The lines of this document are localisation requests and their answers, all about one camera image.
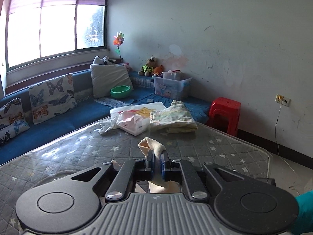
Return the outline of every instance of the butterfly pillow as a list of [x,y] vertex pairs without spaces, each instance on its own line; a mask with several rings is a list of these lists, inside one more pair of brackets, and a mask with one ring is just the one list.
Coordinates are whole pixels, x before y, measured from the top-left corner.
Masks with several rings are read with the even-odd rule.
[[71,74],[29,87],[32,119],[39,124],[77,106]]
[[0,108],[0,146],[28,129],[21,98],[13,99]]

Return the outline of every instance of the silver bolt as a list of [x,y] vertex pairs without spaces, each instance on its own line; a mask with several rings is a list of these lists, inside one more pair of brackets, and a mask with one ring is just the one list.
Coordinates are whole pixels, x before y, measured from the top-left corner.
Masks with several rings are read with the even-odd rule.
[[191,195],[195,199],[204,199],[208,196],[206,192],[196,191]]
[[118,191],[113,191],[113,192],[110,192],[110,193],[107,193],[106,196],[110,199],[119,199],[123,196],[123,194],[121,192],[118,192]]

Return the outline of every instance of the electrical outlet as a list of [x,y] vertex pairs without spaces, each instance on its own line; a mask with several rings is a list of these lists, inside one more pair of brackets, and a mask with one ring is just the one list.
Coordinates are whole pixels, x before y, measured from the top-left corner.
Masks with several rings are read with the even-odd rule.
[[289,107],[289,103],[290,103],[290,99],[287,97],[284,97],[283,102],[281,104]]
[[276,102],[283,104],[282,103],[283,100],[284,100],[284,96],[276,94],[276,99],[275,99]]

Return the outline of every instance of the teal sleeve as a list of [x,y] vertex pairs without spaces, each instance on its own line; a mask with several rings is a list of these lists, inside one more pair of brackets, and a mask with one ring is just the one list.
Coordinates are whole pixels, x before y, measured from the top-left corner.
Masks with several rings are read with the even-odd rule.
[[294,235],[313,231],[313,191],[295,198],[299,205],[299,215],[291,228]]

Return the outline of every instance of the cable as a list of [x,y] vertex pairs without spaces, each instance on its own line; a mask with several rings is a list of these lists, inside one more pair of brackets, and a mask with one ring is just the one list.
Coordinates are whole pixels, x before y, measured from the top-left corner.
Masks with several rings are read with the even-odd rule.
[[296,174],[297,177],[296,177],[295,181],[293,182],[293,184],[292,184],[291,186],[289,186],[289,189],[290,189],[290,190],[296,190],[297,194],[300,195],[299,192],[298,192],[298,190],[295,188],[295,183],[296,183],[296,181],[298,180],[298,174],[297,174],[297,173],[295,172],[295,170],[289,165],[289,163],[279,155],[279,144],[278,144],[277,138],[276,138],[276,127],[277,127],[278,118],[279,118],[280,113],[281,113],[281,106],[280,106],[280,108],[279,108],[278,117],[277,117],[277,121],[276,121],[276,124],[275,124],[275,141],[276,141],[276,144],[277,144],[277,154],[278,154],[279,158],[280,158],[281,160],[283,160],[285,163],[287,163],[287,165],[289,166],[289,168],[292,169],[292,171]]

